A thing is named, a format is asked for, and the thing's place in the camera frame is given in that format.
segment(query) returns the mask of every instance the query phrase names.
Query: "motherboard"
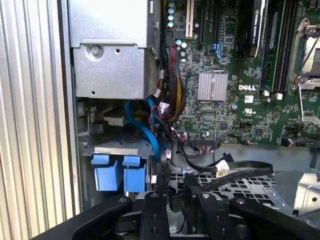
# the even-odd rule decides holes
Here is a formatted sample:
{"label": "motherboard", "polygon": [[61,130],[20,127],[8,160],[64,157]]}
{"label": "motherboard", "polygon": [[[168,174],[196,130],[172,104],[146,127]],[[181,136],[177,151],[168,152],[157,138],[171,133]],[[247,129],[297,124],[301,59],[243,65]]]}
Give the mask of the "motherboard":
{"label": "motherboard", "polygon": [[259,145],[319,140],[319,24],[320,1],[169,1],[166,32],[187,89],[175,129],[188,142],[228,130]]}

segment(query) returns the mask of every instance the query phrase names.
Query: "heatsink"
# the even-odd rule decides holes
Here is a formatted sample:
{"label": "heatsink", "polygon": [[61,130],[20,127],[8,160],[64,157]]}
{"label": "heatsink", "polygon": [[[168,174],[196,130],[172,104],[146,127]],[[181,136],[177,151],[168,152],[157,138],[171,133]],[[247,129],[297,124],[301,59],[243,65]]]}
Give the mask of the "heatsink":
{"label": "heatsink", "polygon": [[224,70],[199,73],[197,100],[201,102],[225,101],[228,77],[229,73]]}

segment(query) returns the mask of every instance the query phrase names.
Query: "green circuit board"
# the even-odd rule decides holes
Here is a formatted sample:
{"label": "green circuit board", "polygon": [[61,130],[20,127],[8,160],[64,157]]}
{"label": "green circuit board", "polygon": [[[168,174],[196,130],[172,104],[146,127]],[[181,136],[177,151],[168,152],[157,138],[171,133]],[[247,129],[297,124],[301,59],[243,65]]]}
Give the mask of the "green circuit board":
{"label": "green circuit board", "polygon": [[[320,16],[317,9],[308,9],[308,1],[299,2],[296,18],[293,22],[294,28],[298,26],[303,18],[307,17],[311,24],[319,24]],[[194,3],[194,23],[201,20],[201,0]],[[214,7],[214,0],[206,1],[208,8]],[[218,22],[218,39],[221,44],[221,56],[210,51],[213,44],[212,29],[214,19],[213,11],[207,10],[205,16],[205,29],[203,45],[199,45],[197,29],[191,40],[184,39],[187,43],[186,56],[182,58],[180,70],[184,83],[188,90],[187,101],[184,112],[175,124],[180,132],[188,134],[188,141],[198,138],[214,139],[227,130],[242,132],[252,144],[280,145],[281,139],[319,139],[320,129],[317,125],[301,121],[300,98],[297,90],[292,90],[290,81],[285,84],[286,95],[282,100],[271,96],[267,101],[263,90],[270,90],[274,84],[273,75],[276,68],[275,62],[277,51],[269,51],[266,59],[267,74],[262,84],[263,64],[265,49],[268,47],[266,39],[270,36],[262,33],[260,48],[256,58],[246,60],[239,59],[235,47],[235,41],[239,34],[240,0],[224,0],[221,4],[221,17]],[[273,25],[271,33],[274,48],[277,46],[278,38],[282,27],[282,9],[279,10],[273,19],[263,17],[262,29]],[[183,31],[185,28],[186,11],[185,6],[176,4],[174,6],[174,32]],[[298,50],[298,58],[294,63],[296,71],[301,64],[304,54],[303,42]],[[212,72],[214,70],[226,70],[228,72],[228,83],[226,101],[201,102],[197,99],[199,74]],[[239,85],[251,86],[251,89],[239,90]],[[314,89],[302,93],[302,103],[308,114],[320,118],[320,91]],[[229,143],[236,143],[237,139],[230,137],[226,140]]]}

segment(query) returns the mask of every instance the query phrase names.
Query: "red wire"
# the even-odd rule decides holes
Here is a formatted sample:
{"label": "red wire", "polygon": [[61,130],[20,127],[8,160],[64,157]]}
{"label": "red wire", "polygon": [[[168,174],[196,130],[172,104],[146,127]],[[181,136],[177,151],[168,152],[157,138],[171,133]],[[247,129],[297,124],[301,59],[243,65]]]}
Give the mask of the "red wire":
{"label": "red wire", "polygon": [[151,108],[150,117],[149,117],[149,124],[150,124],[150,126],[151,126],[151,118],[152,118],[153,111],[154,111],[154,109],[157,108],[157,107],[158,107],[158,106],[155,105],[155,106],[153,106],[153,107]]}

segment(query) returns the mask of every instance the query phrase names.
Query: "ribbed metal surface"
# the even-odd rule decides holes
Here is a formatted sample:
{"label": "ribbed metal surface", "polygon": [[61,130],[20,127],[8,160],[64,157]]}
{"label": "ribbed metal surface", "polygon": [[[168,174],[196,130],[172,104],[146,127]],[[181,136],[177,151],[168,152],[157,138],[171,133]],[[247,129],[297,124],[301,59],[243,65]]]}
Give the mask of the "ribbed metal surface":
{"label": "ribbed metal surface", "polygon": [[57,1],[1,0],[0,239],[73,216]]}
{"label": "ribbed metal surface", "polygon": [[212,74],[212,101],[225,101],[227,98],[228,72],[214,72]]}
{"label": "ribbed metal surface", "polygon": [[198,101],[211,101],[213,73],[199,73]]}
{"label": "ribbed metal surface", "polygon": [[199,73],[198,101],[225,101],[227,98],[228,72]]}

